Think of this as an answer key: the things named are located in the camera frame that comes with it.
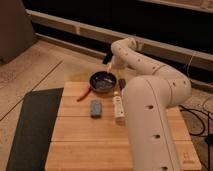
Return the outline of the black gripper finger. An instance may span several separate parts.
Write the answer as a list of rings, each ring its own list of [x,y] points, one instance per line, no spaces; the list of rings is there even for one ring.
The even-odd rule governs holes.
[[[111,52],[107,53],[106,56],[104,57],[102,63],[103,64],[108,64],[112,60],[113,54]]]

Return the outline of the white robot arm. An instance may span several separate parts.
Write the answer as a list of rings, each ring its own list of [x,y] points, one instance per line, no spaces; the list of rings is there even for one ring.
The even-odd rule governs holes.
[[[182,171],[166,110],[191,95],[186,75],[137,52],[129,37],[111,44],[113,68],[129,65],[138,75],[122,90],[133,171]]]

